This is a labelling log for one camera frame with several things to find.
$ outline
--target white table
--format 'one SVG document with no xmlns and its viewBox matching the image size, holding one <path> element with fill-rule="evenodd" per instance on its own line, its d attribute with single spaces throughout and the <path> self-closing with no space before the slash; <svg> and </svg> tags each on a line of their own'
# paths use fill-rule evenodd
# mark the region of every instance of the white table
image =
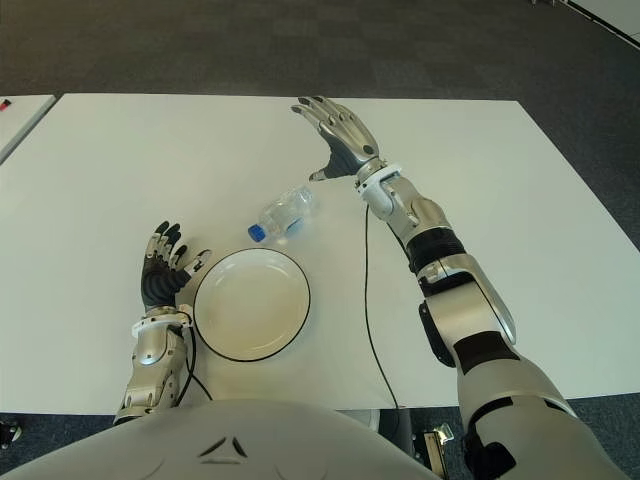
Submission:
<svg viewBox="0 0 640 480">
<path fill-rule="evenodd" d="M 640 32 L 640 4 L 635 0 L 574 0 L 627 35 Z"/>
<path fill-rule="evenodd" d="M 0 164 L 55 102 L 53 95 L 0 96 L 11 105 L 0 112 Z"/>
<path fill-rule="evenodd" d="M 324 165 L 292 99 L 65 95 L 0 168 L 0 411 L 113 413 L 131 373 L 147 238 L 180 221 L 214 261 Z M 568 397 L 640 390 L 640 254 L 519 104 L 345 100 L 436 199 L 516 319 L 523 355 Z M 363 315 L 364 204 L 353 179 L 312 185 L 319 212 L 275 248 L 306 271 L 310 317 L 285 350 L 233 363 L 198 349 L 215 398 L 389 407 Z M 370 224 L 370 320 L 405 406 L 453 405 L 422 301 L 388 228 Z M 180 300 L 192 299 L 199 278 Z M 192 401 L 202 401 L 196 387 Z"/>
</svg>

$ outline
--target bottle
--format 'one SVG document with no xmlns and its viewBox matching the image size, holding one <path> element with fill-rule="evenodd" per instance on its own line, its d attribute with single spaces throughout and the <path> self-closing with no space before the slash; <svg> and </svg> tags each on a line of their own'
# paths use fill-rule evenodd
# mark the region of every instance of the bottle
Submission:
<svg viewBox="0 0 640 480">
<path fill-rule="evenodd" d="M 291 233 L 311 212 L 312 201 L 311 190 L 304 186 L 283 193 L 262 211 L 258 223 L 249 227 L 249 236 L 256 242 L 262 242 L 266 238 L 280 238 Z"/>
</svg>

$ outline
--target plate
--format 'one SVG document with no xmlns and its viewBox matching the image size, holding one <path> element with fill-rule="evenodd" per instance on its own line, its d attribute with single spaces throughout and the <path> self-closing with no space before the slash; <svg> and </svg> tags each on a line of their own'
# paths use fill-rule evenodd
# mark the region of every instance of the plate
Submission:
<svg viewBox="0 0 640 480">
<path fill-rule="evenodd" d="M 262 360 L 298 335 L 310 300 L 307 277 L 291 258 L 265 248 L 241 250 L 216 263 L 198 287 L 196 329 L 224 358 Z"/>
</svg>

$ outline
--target wire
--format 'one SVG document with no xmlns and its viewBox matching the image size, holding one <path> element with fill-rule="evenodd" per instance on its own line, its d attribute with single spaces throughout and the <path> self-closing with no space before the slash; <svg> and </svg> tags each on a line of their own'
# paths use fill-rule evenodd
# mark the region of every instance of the wire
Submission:
<svg viewBox="0 0 640 480">
<path fill-rule="evenodd" d="M 189 375 L 187 375 L 187 380 L 184 382 L 180 395 L 178 395 L 178 399 L 176 400 L 176 407 L 180 405 L 180 402 L 182 402 L 182 399 L 184 398 L 184 394 L 187 393 L 187 388 L 189 388 L 189 384 L 191 383 L 191 379 L 193 378 L 193 371 L 196 368 L 196 336 L 193 333 L 193 328 L 190 329 L 190 333 L 191 333 L 191 368 L 189 368 L 189 362 L 187 362 L 187 371 L 189 372 Z"/>
<path fill-rule="evenodd" d="M 185 382 L 185 384 L 184 384 L 183 392 L 186 392 L 186 389 L 187 389 L 187 387 L 189 386 L 189 385 L 188 385 L 188 383 L 189 383 L 190 379 L 193 379 L 193 380 L 194 380 L 194 381 L 195 381 L 195 382 L 200 386 L 200 388 L 202 389 L 202 391 L 204 392 L 204 394 L 207 396 L 207 398 L 208 398 L 209 400 L 213 400 L 213 397 L 212 397 L 212 396 L 211 396 L 211 394 L 209 393 L 209 390 L 207 390 L 207 387 L 205 387 L 205 386 L 204 386 L 204 383 L 202 383 L 202 381 L 201 381 L 201 380 L 196 376 L 196 374 L 194 373 L 194 371 L 195 371 L 195 369 L 196 369 L 196 367 L 195 367 L 195 365 L 196 365 L 196 355 L 195 355 L 195 352 L 196 352 L 196 346 L 195 346 L 195 336 L 194 336 L 194 334 L 193 334 L 193 329 L 191 329 L 191 348 L 192 348 L 192 350 L 193 350 L 193 352 L 194 352 L 194 353 L 192 354 L 192 359 L 193 359 L 193 360 L 192 360 L 192 362 L 191 362 L 191 365 L 193 365 L 193 368 L 191 368 L 191 365 L 189 364 L 189 359 L 187 358 L 187 372 L 188 372 L 188 377 L 187 377 L 187 381 L 186 381 L 186 382 Z"/>
<path fill-rule="evenodd" d="M 373 346 L 373 339 L 371 338 L 371 327 L 369 325 L 368 291 L 369 291 L 369 205 L 367 205 L 367 210 L 365 211 L 365 214 L 364 214 L 364 320 L 365 320 L 365 323 L 367 324 L 367 335 L 369 337 L 369 345 L 371 345 L 371 351 L 373 352 L 373 357 L 376 359 L 376 363 L 378 364 L 378 369 L 380 370 L 380 374 L 382 375 L 384 383 L 387 385 L 387 389 L 389 389 L 391 398 L 393 398 L 393 405 L 396 410 L 396 425 L 393 428 L 393 433 L 391 434 L 391 438 L 393 438 L 396 436 L 396 433 L 398 433 L 398 427 L 400 426 L 400 407 L 398 406 L 398 400 L 396 400 L 396 395 L 395 393 L 393 393 L 393 389 L 389 384 L 387 375 L 384 373 L 382 365 L 380 364 L 380 359 L 378 358 L 376 347 Z"/>
<path fill-rule="evenodd" d="M 196 377 L 196 374 L 194 373 L 192 375 L 193 380 L 200 385 L 200 388 L 202 389 L 202 391 L 204 392 L 204 394 L 207 396 L 207 398 L 209 400 L 213 400 L 213 397 L 211 396 L 211 394 L 209 393 L 209 390 L 207 390 L 207 387 L 204 386 L 204 384 L 200 381 L 200 379 L 198 377 Z"/>
</svg>

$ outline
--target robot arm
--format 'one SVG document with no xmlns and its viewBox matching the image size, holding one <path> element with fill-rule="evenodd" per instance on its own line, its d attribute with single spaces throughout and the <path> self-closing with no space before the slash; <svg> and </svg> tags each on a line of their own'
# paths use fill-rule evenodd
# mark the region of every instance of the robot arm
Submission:
<svg viewBox="0 0 640 480">
<path fill-rule="evenodd" d="M 292 107 L 327 140 L 311 175 L 356 175 L 356 190 L 403 246 L 424 293 L 419 314 L 440 362 L 455 367 L 465 461 L 479 479 L 626 478 L 535 364 L 514 348 L 513 319 L 442 209 L 379 157 L 357 116 L 324 97 Z"/>
<path fill-rule="evenodd" d="M 169 222 L 163 222 L 147 245 L 141 279 L 146 315 L 131 328 L 137 338 L 131 356 L 133 373 L 114 420 L 116 425 L 173 407 L 179 401 L 180 372 L 186 359 L 182 332 L 193 326 L 193 312 L 188 305 L 176 308 L 175 295 L 211 256 L 204 250 L 176 270 L 187 250 L 183 245 L 171 256 L 180 236 L 180 225 L 169 227 Z"/>
</svg>

